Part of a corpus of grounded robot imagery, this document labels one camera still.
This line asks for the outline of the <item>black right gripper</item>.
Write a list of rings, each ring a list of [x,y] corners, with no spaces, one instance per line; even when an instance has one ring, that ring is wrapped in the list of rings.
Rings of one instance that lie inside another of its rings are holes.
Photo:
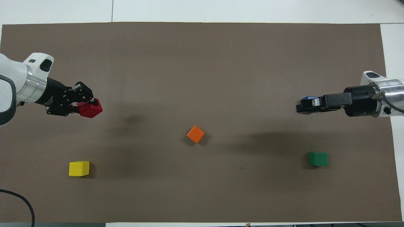
[[[345,106],[345,114],[349,117],[374,115],[377,100],[372,99],[372,96],[375,94],[375,89],[371,85],[347,87],[343,93],[304,97],[296,105],[296,112],[299,114],[333,112]]]

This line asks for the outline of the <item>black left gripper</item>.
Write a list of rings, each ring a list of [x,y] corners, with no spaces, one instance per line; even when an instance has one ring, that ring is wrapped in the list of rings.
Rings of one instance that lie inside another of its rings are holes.
[[[78,107],[71,105],[73,102],[87,102],[92,105],[99,105],[92,90],[83,82],[79,81],[71,88],[52,78],[47,78],[46,88],[42,96],[37,100],[39,105],[46,106],[47,114],[58,116],[78,114]]]

